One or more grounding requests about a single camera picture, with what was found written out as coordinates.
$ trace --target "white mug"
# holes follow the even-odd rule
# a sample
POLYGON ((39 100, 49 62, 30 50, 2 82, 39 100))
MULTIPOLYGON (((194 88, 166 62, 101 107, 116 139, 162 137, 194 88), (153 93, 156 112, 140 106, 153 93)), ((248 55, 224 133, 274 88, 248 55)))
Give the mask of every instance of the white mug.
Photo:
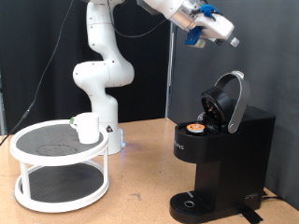
POLYGON ((99 115, 88 112, 76 115, 69 123, 73 129, 77 130, 78 140, 82 144, 96 143, 100 138, 99 115))

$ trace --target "power cord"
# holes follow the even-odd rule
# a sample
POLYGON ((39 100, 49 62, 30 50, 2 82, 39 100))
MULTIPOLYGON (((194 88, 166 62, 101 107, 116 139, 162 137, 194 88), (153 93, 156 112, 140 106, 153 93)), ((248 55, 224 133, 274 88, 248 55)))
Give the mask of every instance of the power cord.
POLYGON ((49 59, 49 62, 48 62, 48 64, 47 64, 47 66, 46 66, 46 68, 45 68, 45 70, 44 70, 44 72, 43 72, 43 74, 42 74, 42 76, 41 76, 41 79, 39 80, 39 83, 38 83, 38 86, 37 86, 37 89, 36 89, 36 95, 35 95, 35 99, 34 99, 34 101, 30 104, 30 106, 28 107, 28 109, 25 111, 25 113, 22 115, 22 117, 21 117, 21 120, 18 122, 18 124, 7 134, 7 136, 2 140, 2 142, 0 143, 0 146, 2 146, 2 144, 7 140, 7 138, 19 127, 19 125, 21 124, 21 122, 28 116, 28 114, 29 114, 29 112, 30 112, 30 110, 31 110, 31 108, 34 106, 34 104, 35 104, 35 102, 36 102, 36 97, 37 97, 37 93, 38 93, 38 91, 39 91, 39 88, 40 88, 40 85, 41 85, 41 82, 42 82, 42 80, 43 80, 43 78, 44 78, 44 76, 45 76, 45 74, 46 74, 46 71, 47 71, 47 69, 48 69, 48 67, 49 67, 49 65, 50 65, 50 63, 51 63, 51 61, 52 61, 52 59, 53 59, 53 57, 54 57, 54 55, 55 55, 55 53, 56 53, 56 50, 57 50, 57 48, 58 48, 58 45, 59 45, 59 42, 60 42, 60 38, 61 38, 61 36, 62 36, 62 32, 63 32, 63 27, 64 27, 64 23, 65 23, 65 21, 66 21, 66 19, 67 19, 67 16, 68 16, 68 14, 69 14, 69 11, 70 11, 70 9, 71 9, 71 7, 73 6, 73 2, 74 2, 74 0, 72 0, 71 1, 71 4, 69 5, 69 8, 68 8, 68 10, 67 10, 67 13, 66 13, 66 15, 65 15, 65 17, 64 17, 64 21, 63 21, 63 24, 62 24, 62 26, 61 26, 61 28, 60 28, 60 32, 59 32, 59 36, 58 36, 58 40, 57 40, 57 43, 56 43, 56 46, 55 46, 55 49, 54 49, 54 51, 53 51, 53 53, 52 53, 52 55, 50 56, 50 59, 49 59))
POLYGON ((156 25, 154 28, 152 28, 152 29, 149 30, 148 32, 144 33, 143 35, 123 35, 121 32, 119 32, 119 31, 115 28, 109 0, 107 0, 107 3, 108 3, 109 16, 110 16, 110 19, 111 19, 111 24, 112 24, 112 26, 113 26, 113 29, 115 30, 115 32, 116 32, 118 35, 120 35, 120 36, 122 36, 122 37, 127 37, 127 38, 138 38, 138 37, 142 37, 142 36, 144 36, 144 35, 148 35, 149 33, 151 33, 152 31, 154 31, 154 30, 157 29, 160 25, 162 25, 164 22, 167 21, 167 20, 164 20, 164 21, 160 22, 158 25, 156 25))

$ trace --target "blue gripper part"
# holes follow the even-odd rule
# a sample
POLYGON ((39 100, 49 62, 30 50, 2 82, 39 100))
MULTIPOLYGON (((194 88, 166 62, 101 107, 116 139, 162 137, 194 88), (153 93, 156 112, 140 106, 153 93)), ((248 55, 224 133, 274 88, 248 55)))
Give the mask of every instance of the blue gripper part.
POLYGON ((191 29, 190 32, 188 33, 185 44, 195 45, 201 33, 202 33, 202 29, 199 26, 196 26, 195 28, 191 29))
POLYGON ((205 5, 201 6, 201 8, 200 8, 200 12, 204 12, 205 17, 209 17, 210 19, 212 18, 213 10, 220 13, 220 11, 217 8, 213 7, 210 4, 205 4, 205 5))

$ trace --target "drip tray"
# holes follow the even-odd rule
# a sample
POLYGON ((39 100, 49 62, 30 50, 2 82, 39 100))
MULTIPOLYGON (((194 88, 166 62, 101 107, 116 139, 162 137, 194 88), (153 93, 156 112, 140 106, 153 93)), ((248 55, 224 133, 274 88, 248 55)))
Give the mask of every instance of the drip tray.
POLYGON ((29 181, 32 200, 65 203, 94 193, 103 185, 104 177, 95 167, 78 163, 39 168, 29 174, 29 181))
POLYGON ((214 219, 214 211, 194 191, 175 195, 170 201, 170 215, 182 223, 203 223, 214 219))

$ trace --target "mug handle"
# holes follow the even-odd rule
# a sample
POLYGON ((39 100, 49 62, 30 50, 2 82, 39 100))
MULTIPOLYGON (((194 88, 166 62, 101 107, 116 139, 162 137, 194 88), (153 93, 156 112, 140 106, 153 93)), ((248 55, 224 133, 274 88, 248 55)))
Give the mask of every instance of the mug handle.
POLYGON ((69 124, 71 125, 71 127, 73 129, 76 129, 76 131, 78 131, 78 125, 77 125, 77 120, 76 117, 73 117, 69 120, 69 124))

